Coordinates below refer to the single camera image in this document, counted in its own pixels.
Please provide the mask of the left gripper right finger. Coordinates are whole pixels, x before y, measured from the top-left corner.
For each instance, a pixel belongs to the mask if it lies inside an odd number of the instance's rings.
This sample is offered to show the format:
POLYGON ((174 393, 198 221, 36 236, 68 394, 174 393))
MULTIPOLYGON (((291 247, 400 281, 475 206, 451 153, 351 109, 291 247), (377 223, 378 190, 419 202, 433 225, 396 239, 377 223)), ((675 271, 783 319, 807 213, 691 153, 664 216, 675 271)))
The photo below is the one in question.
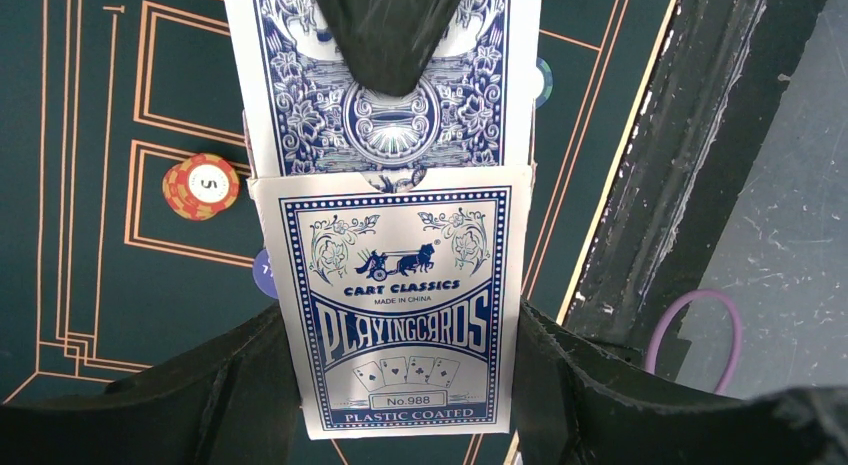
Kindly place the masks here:
POLYGON ((520 308, 513 421, 527 464, 843 464, 847 391, 737 400, 664 380, 520 308))

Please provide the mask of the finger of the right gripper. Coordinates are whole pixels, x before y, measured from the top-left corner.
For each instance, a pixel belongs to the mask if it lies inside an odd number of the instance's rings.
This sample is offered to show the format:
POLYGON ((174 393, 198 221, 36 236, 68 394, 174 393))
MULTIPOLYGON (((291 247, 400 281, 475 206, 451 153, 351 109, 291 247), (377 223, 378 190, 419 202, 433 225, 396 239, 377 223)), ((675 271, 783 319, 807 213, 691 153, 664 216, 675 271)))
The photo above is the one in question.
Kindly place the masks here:
POLYGON ((461 0, 316 0, 358 84, 413 91, 461 0))

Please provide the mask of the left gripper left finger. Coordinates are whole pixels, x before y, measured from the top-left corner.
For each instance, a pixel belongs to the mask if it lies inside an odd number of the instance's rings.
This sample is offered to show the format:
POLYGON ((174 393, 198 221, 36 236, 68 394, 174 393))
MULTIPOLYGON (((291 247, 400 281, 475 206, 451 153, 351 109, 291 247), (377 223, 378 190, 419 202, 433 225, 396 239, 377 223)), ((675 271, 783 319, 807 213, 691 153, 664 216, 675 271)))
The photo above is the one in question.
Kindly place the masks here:
POLYGON ((273 305, 158 366, 1 408, 4 464, 285 464, 301 404, 273 305))

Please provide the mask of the stack of playing cards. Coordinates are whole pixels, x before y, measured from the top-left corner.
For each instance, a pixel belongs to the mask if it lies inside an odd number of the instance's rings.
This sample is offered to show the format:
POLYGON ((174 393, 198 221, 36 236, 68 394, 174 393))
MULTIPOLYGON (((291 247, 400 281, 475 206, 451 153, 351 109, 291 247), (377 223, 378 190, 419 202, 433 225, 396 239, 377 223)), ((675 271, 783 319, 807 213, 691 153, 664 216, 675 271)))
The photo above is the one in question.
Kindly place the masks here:
POLYGON ((524 164, 542 0, 461 0, 413 91, 358 84, 316 0, 224 0, 259 177, 524 164))

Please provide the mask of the purple small blind button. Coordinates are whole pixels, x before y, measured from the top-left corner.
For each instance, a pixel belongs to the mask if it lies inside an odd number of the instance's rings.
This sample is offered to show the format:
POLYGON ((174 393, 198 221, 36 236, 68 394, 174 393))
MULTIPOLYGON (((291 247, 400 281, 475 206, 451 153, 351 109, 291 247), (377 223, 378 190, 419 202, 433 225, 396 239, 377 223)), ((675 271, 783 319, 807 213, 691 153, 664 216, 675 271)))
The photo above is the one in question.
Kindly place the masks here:
POLYGON ((274 300, 278 299, 273 270, 265 248, 261 249, 253 260, 252 276, 260 291, 274 300))

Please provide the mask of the green blue chip stack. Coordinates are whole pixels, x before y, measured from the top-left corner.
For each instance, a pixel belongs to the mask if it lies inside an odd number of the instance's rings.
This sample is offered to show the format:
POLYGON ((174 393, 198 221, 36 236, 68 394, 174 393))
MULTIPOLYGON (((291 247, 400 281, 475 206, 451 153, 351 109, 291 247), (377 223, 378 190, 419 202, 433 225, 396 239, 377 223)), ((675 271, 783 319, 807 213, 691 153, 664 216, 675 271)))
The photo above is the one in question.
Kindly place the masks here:
POLYGON ((550 65, 542 58, 536 59, 537 89, 535 108, 543 106, 550 98, 553 90, 554 79, 550 65))

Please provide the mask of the blue playing card deck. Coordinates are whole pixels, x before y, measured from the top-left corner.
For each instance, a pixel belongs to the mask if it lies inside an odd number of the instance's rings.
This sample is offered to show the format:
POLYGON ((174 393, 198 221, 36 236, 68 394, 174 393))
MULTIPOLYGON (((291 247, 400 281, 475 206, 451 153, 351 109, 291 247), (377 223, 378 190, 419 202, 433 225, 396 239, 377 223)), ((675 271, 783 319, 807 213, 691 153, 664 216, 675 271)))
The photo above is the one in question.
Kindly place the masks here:
POLYGON ((528 165, 250 187, 313 440, 510 429, 528 165))

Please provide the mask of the orange chips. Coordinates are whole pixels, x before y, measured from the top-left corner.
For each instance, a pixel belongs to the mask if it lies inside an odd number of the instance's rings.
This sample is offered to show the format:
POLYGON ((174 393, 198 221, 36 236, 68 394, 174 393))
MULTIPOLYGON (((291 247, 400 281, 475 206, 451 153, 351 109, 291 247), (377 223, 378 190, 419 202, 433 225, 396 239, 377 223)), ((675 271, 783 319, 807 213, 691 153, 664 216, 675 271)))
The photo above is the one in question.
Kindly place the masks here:
POLYGON ((167 204, 181 218, 203 221, 236 201, 240 182, 236 170, 222 157, 200 153, 171 167, 162 179, 167 204))

